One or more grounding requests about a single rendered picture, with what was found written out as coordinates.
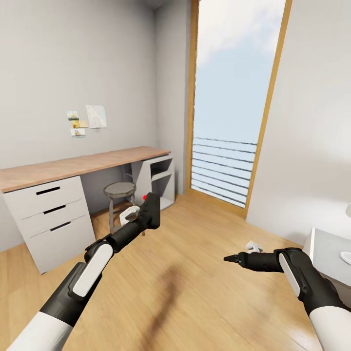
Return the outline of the digital camera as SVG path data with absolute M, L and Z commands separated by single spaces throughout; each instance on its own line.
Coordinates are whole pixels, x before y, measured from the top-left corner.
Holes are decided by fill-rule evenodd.
M 144 203 L 139 206 L 140 210 L 136 217 L 143 218 L 152 215 L 152 218 L 147 222 L 148 229 L 156 230 L 160 227 L 160 195 L 156 193 L 148 193 L 143 196 Z

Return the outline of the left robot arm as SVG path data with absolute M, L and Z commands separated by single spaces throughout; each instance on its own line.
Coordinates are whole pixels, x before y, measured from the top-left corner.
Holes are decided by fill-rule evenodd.
M 151 214 L 131 219 L 139 210 L 139 206 L 129 207 L 119 215 L 121 229 L 85 248 L 85 262 L 78 262 L 72 268 L 6 351 L 62 351 L 111 257 L 148 229 Z

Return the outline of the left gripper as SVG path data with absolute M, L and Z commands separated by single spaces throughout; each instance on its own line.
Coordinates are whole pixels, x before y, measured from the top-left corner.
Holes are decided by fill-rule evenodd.
M 147 222 L 152 218 L 152 215 L 138 217 L 137 219 L 126 223 L 125 225 L 121 225 L 122 228 L 119 231 L 123 231 L 127 238 L 128 244 L 131 243 L 141 232 L 148 229 Z

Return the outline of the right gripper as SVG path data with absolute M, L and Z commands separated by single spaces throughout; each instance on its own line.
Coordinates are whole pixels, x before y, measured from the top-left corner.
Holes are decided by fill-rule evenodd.
M 256 272 L 270 272 L 265 264 L 265 253 L 240 252 L 235 255 L 224 257 L 224 261 L 240 264 L 241 267 Z

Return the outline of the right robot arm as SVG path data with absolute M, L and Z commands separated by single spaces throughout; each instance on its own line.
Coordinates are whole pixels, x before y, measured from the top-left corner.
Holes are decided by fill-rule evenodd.
M 296 297 L 304 303 L 323 351 L 351 351 L 351 311 L 340 299 L 335 285 L 313 267 L 300 248 L 282 248 L 264 253 L 260 244 L 250 241 L 248 253 L 224 257 L 256 272 L 285 273 Z

